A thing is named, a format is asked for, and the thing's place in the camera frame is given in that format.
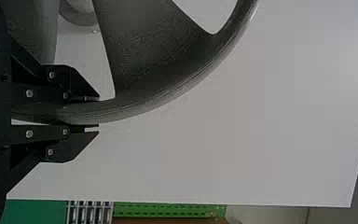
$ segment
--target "white table surface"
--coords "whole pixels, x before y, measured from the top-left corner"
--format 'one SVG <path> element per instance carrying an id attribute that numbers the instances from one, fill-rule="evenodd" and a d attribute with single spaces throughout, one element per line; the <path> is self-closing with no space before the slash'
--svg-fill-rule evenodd
<path id="1" fill-rule="evenodd" d="M 203 25 L 225 20 L 235 4 L 176 2 Z M 112 95 L 100 34 L 60 20 L 57 63 Z M 74 161 L 38 165 L 8 197 L 349 206 L 358 1 L 262 0 L 240 44 L 199 86 L 100 130 Z"/>

